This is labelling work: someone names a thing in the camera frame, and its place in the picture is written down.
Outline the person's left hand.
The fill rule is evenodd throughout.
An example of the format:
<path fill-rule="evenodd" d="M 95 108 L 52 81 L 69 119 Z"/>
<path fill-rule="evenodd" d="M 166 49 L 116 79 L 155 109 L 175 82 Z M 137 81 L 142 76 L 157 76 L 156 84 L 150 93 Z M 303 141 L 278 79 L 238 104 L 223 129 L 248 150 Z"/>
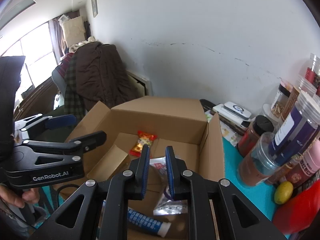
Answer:
<path fill-rule="evenodd" d="M 29 189 L 22 193 L 21 196 L 18 196 L 8 187 L 1 185 L 0 186 L 0 195 L 1 199 L 7 202 L 10 205 L 13 205 L 18 208 L 24 208 L 25 204 L 36 204 L 39 202 L 40 194 L 38 188 Z"/>

